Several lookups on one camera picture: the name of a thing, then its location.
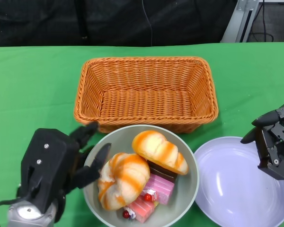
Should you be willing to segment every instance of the green table surface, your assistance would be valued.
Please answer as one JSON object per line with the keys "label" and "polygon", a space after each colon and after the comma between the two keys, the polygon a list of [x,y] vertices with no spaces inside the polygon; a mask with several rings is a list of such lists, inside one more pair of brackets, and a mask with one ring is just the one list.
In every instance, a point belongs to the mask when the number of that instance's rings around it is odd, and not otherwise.
{"label": "green table surface", "polygon": [[[13,199],[20,162],[37,128],[70,133],[83,63],[110,56],[199,56],[209,62],[219,117],[180,137],[195,151],[221,136],[244,136],[251,122],[284,103],[284,43],[203,44],[172,47],[7,47],[0,48],[0,200]],[[96,144],[104,134],[94,136]],[[7,206],[0,207],[6,226]],[[89,210],[83,193],[67,196],[58,227],[104,227]],[[216,227],[196,205],[174,227]]]}

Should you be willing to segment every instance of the black fabric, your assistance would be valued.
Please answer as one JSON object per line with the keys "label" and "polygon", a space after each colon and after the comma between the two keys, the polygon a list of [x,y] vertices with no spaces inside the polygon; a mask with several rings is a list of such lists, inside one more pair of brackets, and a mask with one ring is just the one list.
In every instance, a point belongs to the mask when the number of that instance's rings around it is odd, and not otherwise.
{"label": "black fabric", "polygon": [[[142,0],[0,0],[0,46],[150,46]],[[153,46],[219,42],[235,0],[143,0]],[[87,39],[82,39],[86,22]]]}

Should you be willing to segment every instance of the croissant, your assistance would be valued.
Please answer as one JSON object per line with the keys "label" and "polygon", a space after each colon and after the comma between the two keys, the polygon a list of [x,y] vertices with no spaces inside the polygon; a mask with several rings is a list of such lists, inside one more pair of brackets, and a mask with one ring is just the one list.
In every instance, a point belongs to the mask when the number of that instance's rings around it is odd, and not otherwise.
{"label": "croissant", "polygon": [[102,168],[98,199],[106,210],[117,210],[135,201],[150,178],[150,169],[137,154],[118,153]]}
{"label": "croissant", "polygon": [[157,131],[143,131],[132,143],[133,150],[143,158],[177,174],[188,173],[188,165],[176,145]]}

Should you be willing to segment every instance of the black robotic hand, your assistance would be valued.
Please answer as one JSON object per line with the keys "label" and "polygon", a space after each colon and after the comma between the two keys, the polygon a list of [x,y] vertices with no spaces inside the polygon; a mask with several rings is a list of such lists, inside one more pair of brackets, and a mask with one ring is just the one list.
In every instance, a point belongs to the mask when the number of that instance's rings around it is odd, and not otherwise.
{"label": "black robotic hand", "polygon": [[255,126],[242,140],[256,142],[258,168],[276,180],[284,180],[284,105],[252,122]]}
{"label": "black robotic hand", "polygon": [[58,222],[64,212],[66,194],[75,188],[83,188],[100,177],[99,171],[106,162],[111,144],[107,143],[99,150],[91,166],[84,166],[84,162],[92,147],[80,152],[97,129],[98,123],[92,122],[79,127],[69,136],[57,129],[35,131],[21,161],[21,185],[17,198],[0,201],[0,205],[12,205],[14,208],[25,203],[29,204],[28,212],[33,205],[40,212],[40,218],[28,218],[25,222],[24,216],[18,220],[19,215],[11,215],[9,226],[44,224],[47,220],[42,219],[42,214],[48,213],[53,206],[56,212],[49,216],[52,224]]}

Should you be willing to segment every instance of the pastry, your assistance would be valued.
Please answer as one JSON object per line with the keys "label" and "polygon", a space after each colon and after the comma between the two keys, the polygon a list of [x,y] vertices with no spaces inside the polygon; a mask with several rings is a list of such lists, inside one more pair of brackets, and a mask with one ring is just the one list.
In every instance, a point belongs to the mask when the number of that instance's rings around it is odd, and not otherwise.
{"label": "pastry", "polygon": [[98,199],[106,210],[120,209],[141,194],[150,178],[150,169],[137,154],[118,153],[102,168]]}
{"label": "pastry", "polygon": [[157,131],[143,131],[132,143],[133,150],[143,158],[177,174],[188,173],[188,165],[176,145]]}
{"label": "pastry", "polygon": [[176,182],[176,178],[178,174],[169,171],[168,169],[164,169],[163,167],[151,162],[147,161],[148,166],[150,167],[151,174],[155,174],[157,176],[160,176],[172,183]]}
{"label": "pastry", "polygon": [[169,198],[172,195],[175,184],[154,174],[151,174],[150,179],[146,183],[141,195],[144,194],[144,200],[158,201],[160,204],[167,205]]}
{"label": "pastry", "polygon": [[158,202],[145,201],[142,196],[139,196],[134,202],[124,207],[123,218],[136,219],[144,223],[157,205]]}

